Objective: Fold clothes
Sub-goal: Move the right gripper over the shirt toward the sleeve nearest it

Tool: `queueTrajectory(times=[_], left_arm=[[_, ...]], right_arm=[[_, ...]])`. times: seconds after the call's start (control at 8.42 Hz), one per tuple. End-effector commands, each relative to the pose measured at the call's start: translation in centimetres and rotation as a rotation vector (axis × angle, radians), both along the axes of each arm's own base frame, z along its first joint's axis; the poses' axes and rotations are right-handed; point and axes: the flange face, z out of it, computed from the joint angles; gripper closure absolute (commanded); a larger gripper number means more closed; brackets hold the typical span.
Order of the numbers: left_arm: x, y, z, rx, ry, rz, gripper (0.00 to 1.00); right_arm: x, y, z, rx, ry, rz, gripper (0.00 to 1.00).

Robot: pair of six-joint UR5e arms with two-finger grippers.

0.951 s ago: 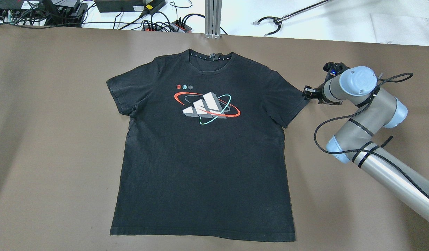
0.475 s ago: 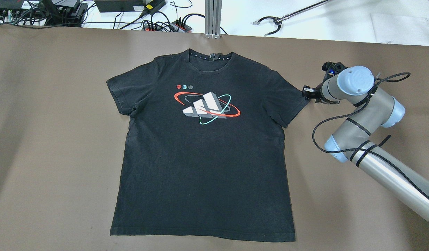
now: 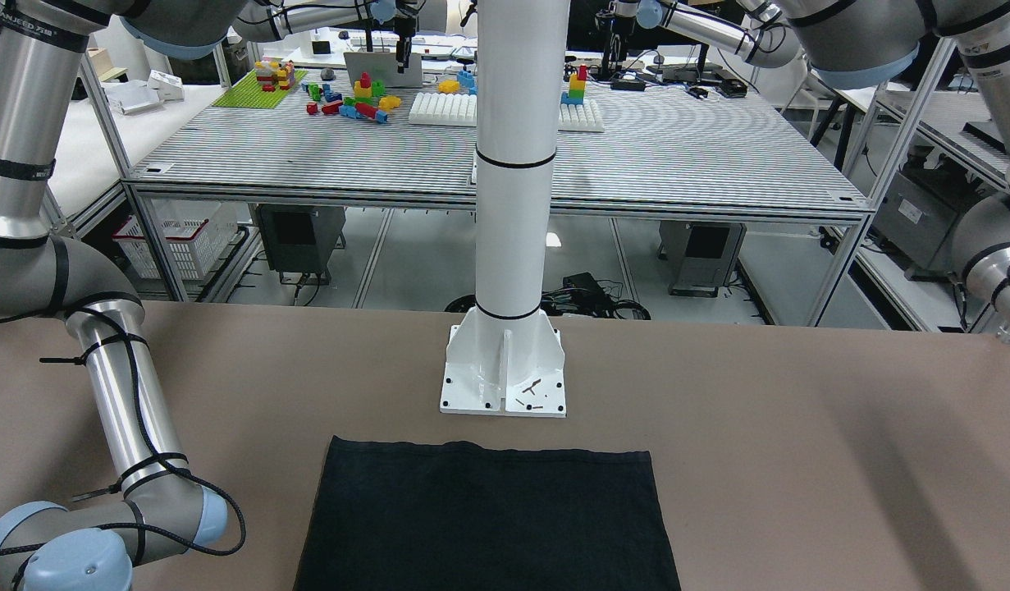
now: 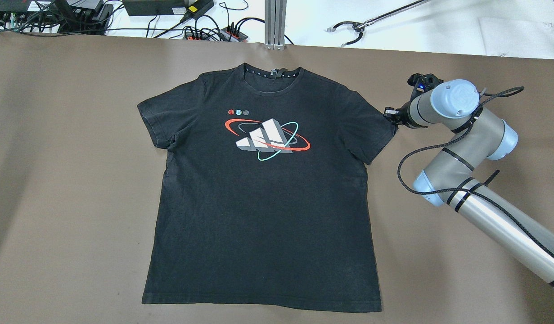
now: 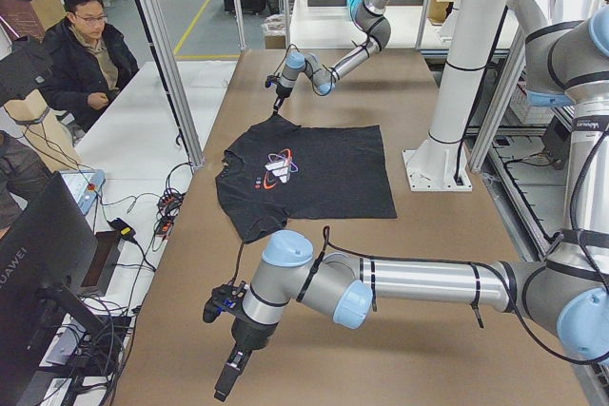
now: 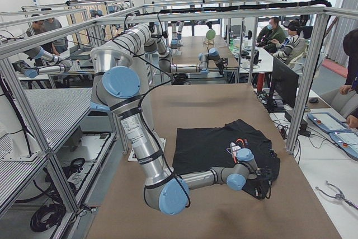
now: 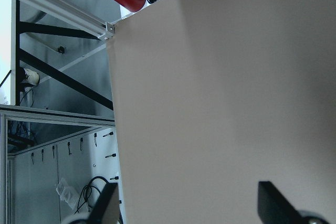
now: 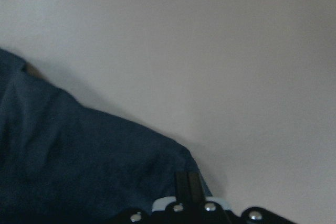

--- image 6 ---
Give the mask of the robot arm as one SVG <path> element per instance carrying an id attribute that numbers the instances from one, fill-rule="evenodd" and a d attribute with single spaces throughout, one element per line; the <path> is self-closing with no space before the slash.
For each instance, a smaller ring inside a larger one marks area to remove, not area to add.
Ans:
<path id="1" fill-rule="evenodd" d="M 150 89 L 142 86 L 139 70 L 133 66 L 141 51 L 159 52 L 165 58 L 171 55 L 157 32 L 155 24 L 137 24 L 91 50 L 95 66 L 91 109 L 116 115 L 144 171 L 143 199 L 147 206 L 175 215 L 191 205 L 192 189 L 226 184 L 240 191 L 249 180 L 268 179 L 270 170 L 257 166 L 252 151 L 235 143 L 230 145 L 236 160 L 233 167 L 178 175 L 168 164 L 162 143 L 144 116 L 142 103 Z"/>
<path id="2" fill-rule="evenodd" d="M 205 35 L 205 45 L 211 45 L 210 48 L 207 48 L 206 53 L 200 53 L 198 55 L 199 62 L 196 64 L 174 64 L 172 53 L 178 52 L 178 45 L 182 39 L 182 28 L 184 26 L 183 21 L 171 23 L 172 26 L 172 39 L 170 43 L 170 48 L 166 47 L 163 39 L 160 39 L 157 42 L 157 52 L 159 68 L 162 72 L 167 72 L 170 74 L 174 73 L 208 73 L 209 72 L 209 62 L 212 61 L 217 67 L 221 75 L 224 74 L 224 69 L 226 69 L 228 64 L 228 58 L 221 57 L 219 50 L 214 47 L 214 38 L 216 37 L 216 32 L 213 30 L 212 22 L 205 21 L 204 24 L 208 27 L 208 31 Z"/>

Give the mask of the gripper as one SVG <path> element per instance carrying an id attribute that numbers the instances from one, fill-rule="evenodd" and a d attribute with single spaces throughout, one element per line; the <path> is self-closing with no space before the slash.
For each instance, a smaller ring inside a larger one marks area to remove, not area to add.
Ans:
<path id="1" fill-rule="evenodd" d="M 272 170 L 270 168 L 258 168 L 256 171 L 256 180 L 261 191 L 269 191 L 272 186 Z"/>

